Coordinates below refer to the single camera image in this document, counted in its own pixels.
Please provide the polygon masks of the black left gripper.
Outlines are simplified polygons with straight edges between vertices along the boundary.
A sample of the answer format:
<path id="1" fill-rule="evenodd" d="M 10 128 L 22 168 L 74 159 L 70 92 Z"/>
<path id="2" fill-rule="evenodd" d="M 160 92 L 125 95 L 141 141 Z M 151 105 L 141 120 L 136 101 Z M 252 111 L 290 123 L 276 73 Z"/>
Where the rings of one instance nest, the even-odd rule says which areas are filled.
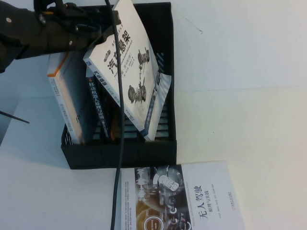
<path id="1" fill-rule="evenodd" d="M 120 25 L 118 11 L 112 11 L 115 25 Z M 113 34 L 106 27 L 106 11 L 101 7 L 80 7 L 62 1 L 42 2 L 42 24 L 46 32 L 44 54 L 88 50 L 104 43 Z"/>

